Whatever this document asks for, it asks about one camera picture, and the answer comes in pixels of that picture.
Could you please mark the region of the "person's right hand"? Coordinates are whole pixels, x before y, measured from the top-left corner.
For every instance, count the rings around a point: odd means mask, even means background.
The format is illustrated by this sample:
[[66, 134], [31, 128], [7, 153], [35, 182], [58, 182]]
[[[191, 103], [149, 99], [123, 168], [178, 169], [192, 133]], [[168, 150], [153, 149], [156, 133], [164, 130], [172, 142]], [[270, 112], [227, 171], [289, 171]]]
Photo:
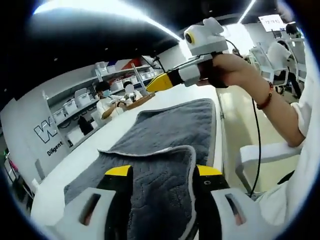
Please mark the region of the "person's right hand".
[[197, 86], [217, 85], [238, 86], [245, 90], [262, 110], [272, 98], [270, 84], [243, 58], [234, 54], [218, 54], [199, 65], [200, 81]]

